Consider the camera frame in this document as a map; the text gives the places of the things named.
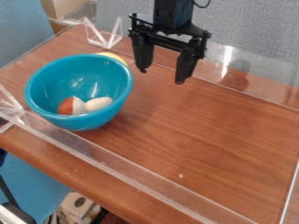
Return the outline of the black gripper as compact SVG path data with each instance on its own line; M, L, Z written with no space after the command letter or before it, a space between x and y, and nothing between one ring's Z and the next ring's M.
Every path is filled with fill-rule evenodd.
M155 46L180 53L176 61L175 83L183 84L192 76L198 60L204 58L211 33L196 26L191 20L168 28L160 26L154 17L143 13L130 15L135 65L140 72L152 65Z

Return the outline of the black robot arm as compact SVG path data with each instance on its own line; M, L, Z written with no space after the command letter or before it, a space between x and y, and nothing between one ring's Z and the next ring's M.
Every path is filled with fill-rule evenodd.
M155 46L180 53L175 83L192 76L198 61L204 58L211 33L192 23L194 0L154 0L154 14L130 15L128 37L132 41L135 65L140 72L154 63Z

